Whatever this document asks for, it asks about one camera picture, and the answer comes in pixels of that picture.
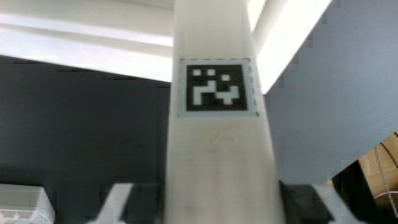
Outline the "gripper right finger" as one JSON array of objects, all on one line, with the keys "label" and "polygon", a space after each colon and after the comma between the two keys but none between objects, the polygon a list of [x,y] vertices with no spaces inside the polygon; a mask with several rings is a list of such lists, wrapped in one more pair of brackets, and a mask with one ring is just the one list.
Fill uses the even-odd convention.
[{"label": "gripper right finger", "polygon": [[284,182],[278,186],[286,224],[367,224],[326,186]]}]

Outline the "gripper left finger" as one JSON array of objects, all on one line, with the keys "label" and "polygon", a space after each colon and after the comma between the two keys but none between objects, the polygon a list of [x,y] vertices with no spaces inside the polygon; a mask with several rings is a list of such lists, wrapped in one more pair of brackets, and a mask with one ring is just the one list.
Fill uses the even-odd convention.
[{"label": "gripper left finger", "polygon": [[85,224],[161,224],[159,202],[156,183],[115,183],[97,214]]}]

